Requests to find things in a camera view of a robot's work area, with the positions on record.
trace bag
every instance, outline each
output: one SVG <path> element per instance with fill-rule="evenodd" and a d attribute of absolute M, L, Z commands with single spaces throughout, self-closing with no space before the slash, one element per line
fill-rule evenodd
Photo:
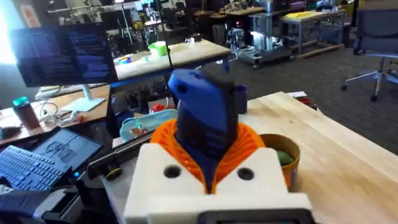
<path fill-rule="evenodd" d="M 120 137 L 123 141 L 130 141 L 137 137 L 131 132 L 131 129 L 146 129 L 153 131 L 165 121 L 175 119 L 178 116 L 178 111 L 175 109 L 166 109 L 153 114 L 147 114 L 136 118 L 125 119 L 120 128 Z"/>

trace keyboard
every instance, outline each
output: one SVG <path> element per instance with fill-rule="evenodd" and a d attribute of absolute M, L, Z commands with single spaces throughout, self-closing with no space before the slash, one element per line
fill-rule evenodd
<path fill-rule="evenodd" d="M 8 146 L 0 153 L 0 176 L 13 189 L 48 190 L 67 170 L 64 164 L 15 146 Z"/>

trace teal object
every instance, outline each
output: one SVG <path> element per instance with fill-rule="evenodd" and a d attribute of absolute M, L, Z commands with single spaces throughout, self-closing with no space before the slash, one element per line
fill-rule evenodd
<path fill-rule="evenodd" d="M 123 141 L 130 141 L 137 136 L 131 133 L 131 129 L 146 129 L 153 131 L 164 122 L 175 119 L 178 116 L 178 111 L 175 109 L 166 109 L 153 114 L 147 114 L 137 118 L 125 119 L 120 128 L 119 134 Z"/>
<path fill-rule="evenodd" d="M 27 96 L 22 96 L 22 97 L 16 98 L 15 100 L 12 101 L 12 104 L 14 106 L 21 106 L 21 105 L 26 105 L 29 103 L 30 102 L 29 102 Z"/>

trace monitor stand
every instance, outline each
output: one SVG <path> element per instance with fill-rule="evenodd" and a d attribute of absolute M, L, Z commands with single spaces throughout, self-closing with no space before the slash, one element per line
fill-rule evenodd
<path fill-rule="evenodd" d="M 104 98 L 93 98 L 90 93 L 90 87 L 87 84 L 83 84 L 83 93 L 85 94 L 85 98 L 78 98 L 64 106 L 61 110 L 87 112 L 105 100 Z"/>

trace gray chair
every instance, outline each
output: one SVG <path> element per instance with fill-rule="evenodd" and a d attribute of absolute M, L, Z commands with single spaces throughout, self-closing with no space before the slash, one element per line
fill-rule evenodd
<path fill-rule="evenodd" d="M 347 90 L 348 83 L 366 78 L 376 79 L 376 89 L 371 101 L 377 101 L 381 80 L 398 83 L 398 76 L 385 70 L 386 58 L 398 58 L 398 9 L 360 10 L 358 11 L 357 39 L 354 44 L 355 55 L 380 57 L 378 70 L 362 71 L 359 76 L 345 81 L 341 87 Z"/>

